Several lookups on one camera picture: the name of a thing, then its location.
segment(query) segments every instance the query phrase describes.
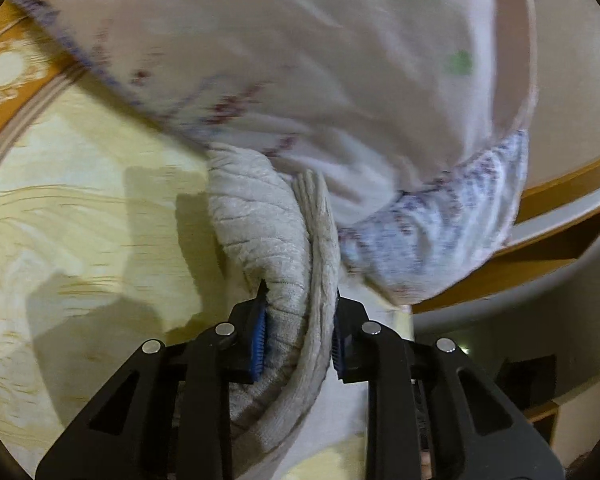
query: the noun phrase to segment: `green stain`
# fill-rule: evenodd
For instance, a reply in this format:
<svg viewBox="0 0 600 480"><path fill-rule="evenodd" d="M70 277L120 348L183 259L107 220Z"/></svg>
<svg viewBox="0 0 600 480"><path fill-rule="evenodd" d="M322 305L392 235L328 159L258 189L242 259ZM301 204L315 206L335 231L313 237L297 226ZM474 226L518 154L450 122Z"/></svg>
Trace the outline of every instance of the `green stain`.
<svg viewBox="0 0 600 480"><path fill-rule="evenodd" d="M471 54L466 50L458 50L446 60L446 71L453 75L471 75L474 63Z"/></svg>

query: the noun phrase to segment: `floral pattern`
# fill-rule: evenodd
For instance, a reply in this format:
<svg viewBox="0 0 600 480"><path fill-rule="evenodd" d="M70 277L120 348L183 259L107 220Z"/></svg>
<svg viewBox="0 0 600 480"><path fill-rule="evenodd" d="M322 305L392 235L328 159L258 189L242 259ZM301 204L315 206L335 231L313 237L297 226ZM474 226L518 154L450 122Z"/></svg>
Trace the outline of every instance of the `floral pattern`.
<svg viewBox="0 0 600 480"><path fill-rule="evenodd" d="M528 133L516 132L420 193L340 229L342 260L396 304L427 300L482 266L518 212Z"/></svg>

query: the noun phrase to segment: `wooden surface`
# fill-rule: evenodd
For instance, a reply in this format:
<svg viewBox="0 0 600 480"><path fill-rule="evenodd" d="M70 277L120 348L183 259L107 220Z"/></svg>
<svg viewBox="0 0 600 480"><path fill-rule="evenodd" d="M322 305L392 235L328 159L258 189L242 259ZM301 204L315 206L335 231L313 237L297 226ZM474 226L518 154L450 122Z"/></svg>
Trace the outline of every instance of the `wooden surface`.
<svg viewBox="0 0 600 480"><path fill-rule="evenodd" d="M555 229L552 229L551 231L542 233L541 235L535 236L533 238L530 238L529 240L524 240L523 242L520 242L519 244L515 244L509 247L506 247L505 249L501 249L499 250L497 253L494 254L494 258L498 257L498 256L502 256L503 254L509 254L512 253L514 251L518 251L524 247L527 247L529 245L535 244L536 242L539 242L540 240L544 240L546 238L550 238L552 236L557 235L558 233L561 233L563 231L566 231L567 229L570 229L571 227L574 227L575 225L584 222L585 220L592 218L593 216L596 216L597 214L600 213L600 206L592 209L591 211L579 216L578 218L576 218L575 220L572 220L570 222L566 222L565 224L560 225L560 227L557 227Z"/></svg>
<svg viewBox="0 0 600 480"><path fill-rule="evenodd" d="M600 159L542 186L525 190L516 224L573 202L600 188Z"/></svg>
<svg viewBox="0 0 600 480"><path fill-rule="evenodd" d="M599 234L600 212L536 243L492 258L442 294L413 305L413 313L478 300L544 276L575 262Z"/></svg>
<svg viewBox="0 0 600 480"><path fill-rule="evenodd" d="M559 412L560 406L553 400L525 410L526 420L536 428L549 446L554 442Z"/></svg>

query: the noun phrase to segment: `textured terry cloth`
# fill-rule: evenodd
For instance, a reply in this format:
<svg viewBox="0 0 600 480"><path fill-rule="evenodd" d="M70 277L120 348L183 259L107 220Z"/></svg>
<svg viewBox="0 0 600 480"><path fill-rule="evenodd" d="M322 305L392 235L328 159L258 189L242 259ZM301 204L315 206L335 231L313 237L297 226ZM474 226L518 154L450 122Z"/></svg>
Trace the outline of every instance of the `textured terry cloth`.
<svg viewBox="0 0 600 480"><path fill-rule="evenodd" d="M232 384L234 467L263 467L285 449L315 402L330 362L340 253L324 179L289 186L257 152L215 144L209 211L229 259L255 286L266 280L264 373Z"/></svg>
<svg viewBox="0 0 600 480"><path fill-rule="evenodd" d="M14 1L169 130L320 171L340 225L512 131L494 0Z"/></svg>
<svg viewBox="0 0 600 480"><path fill-rule="evenodd" d="M443 292L502 247L526 180L528 135L516 132L426 190L340 229L342 260L396 304Z"/></svg>

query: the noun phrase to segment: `metal screw head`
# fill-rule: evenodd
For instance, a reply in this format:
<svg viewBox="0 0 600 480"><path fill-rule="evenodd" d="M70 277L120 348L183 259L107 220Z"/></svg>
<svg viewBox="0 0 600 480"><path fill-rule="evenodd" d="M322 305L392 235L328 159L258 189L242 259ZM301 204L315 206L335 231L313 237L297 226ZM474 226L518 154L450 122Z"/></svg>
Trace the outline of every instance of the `metal screw head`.
<svg viewBox="0 0 600 480"><path fill-rule="evenodd" d="M142 345L142 351L145 354L157 354L161 347L160 341L157 339L149 339L149 341L145 341Z"/></svg>
<svg viewBox="0 0 600 480"><path fill-rule="evenodd" d="M216 326L216 333L218 335L231 335L234 333L234 330L235 326L233 326L231 323L220 323L218 326Z"/></svg>
<svg viewBox="0 0 600 480"><path fill-rule="evenodd" d="M456 343L448 337L438 339L436 341L436 346L438 347L438 350L442 350L446 353L451 353L456 350Z"/></svg>
<svg viewBox="0 0 600 480"><path fill-rule="evenodd" d="M377 335L382 330L382 327L375 321L365 321L362 324L362 332L369 335Z"/></svg>

